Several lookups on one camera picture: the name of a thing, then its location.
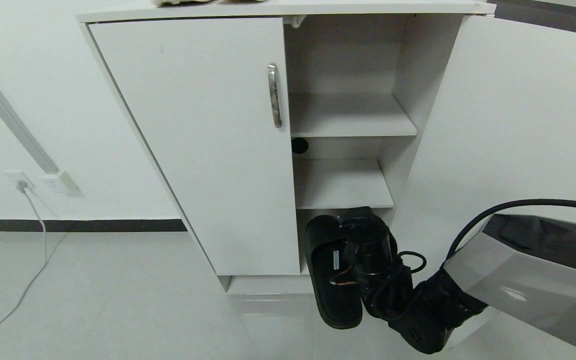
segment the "black baseboard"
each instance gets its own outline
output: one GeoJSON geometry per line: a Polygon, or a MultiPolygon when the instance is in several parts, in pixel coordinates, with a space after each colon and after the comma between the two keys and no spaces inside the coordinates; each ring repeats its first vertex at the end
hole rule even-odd
{"type": "MultiPolygon", "coordinates": [[[[96,219],[44,221],[49,233],[150,233],[161,231],[187,231],[181,219],[96,219]]],[[[41,232],[36,219],[0,219],[0,231],[41,232]]]]}

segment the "cabinet top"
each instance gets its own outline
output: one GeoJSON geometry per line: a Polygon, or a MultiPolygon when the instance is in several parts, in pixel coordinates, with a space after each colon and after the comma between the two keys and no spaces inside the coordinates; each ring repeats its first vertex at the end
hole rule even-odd
{"type": "Polygon", "coordinates": [[[77,15],[80,23],[174,18],[290,16],[313,14],[494,14],[485,0],[215,0],[155,7],[150,0],[77,15]]]}

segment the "tile floor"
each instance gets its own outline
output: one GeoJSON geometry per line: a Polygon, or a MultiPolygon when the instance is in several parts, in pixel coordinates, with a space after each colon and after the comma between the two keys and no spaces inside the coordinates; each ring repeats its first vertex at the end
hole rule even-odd
{"type": "MultiPolygon", "coordinates": [[[[185,233],[51,233],[48,244],[50,264],[0,326],[0,360],[430,358],[368,315],[327,327],[310,295],[226,296],[185,233]]],[[[0,232],[0,319],[43,256],[41,234],[0,232]]],[[[566,360],[576,348],[501,314],[432,358],[566,360]]]]}

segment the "wall outlet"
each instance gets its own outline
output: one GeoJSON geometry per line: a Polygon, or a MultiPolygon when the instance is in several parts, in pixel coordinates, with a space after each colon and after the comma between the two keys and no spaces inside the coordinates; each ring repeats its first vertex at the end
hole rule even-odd
{"type": "Polygon", "coordinates": [[[10,181],[14,184],[14,186],[17,186],[17,182],[19,180],[23,180],[28,184],[28,189],[35,188],[35,185],[32,183],[32,181],[29,180],[29,178],[26,176],[25,173],[23,173],[23,171],[4,170],[4,176],[6,176],[6,178],[9,178],[10,181]]]}
{"type": "Polygon", "coordinates": [[[79,189],[73,178],[66,171],[41,176],[41,180],[54,193],[69,193],[79,189]]]}

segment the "black sandal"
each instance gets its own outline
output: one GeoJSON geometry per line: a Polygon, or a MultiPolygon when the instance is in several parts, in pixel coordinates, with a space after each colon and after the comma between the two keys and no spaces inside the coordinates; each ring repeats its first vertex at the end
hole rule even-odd
{"type": "Polygon", "coordinates": [[[343,273],[350,265],[343,258],[346,238],[339,221],[330,215],[311,219],[306,225],[304,243],[321,318],[335,329],[355,328],[362,321],[362,301],[357,285],[339,280],[350,275],[343,273]]]}

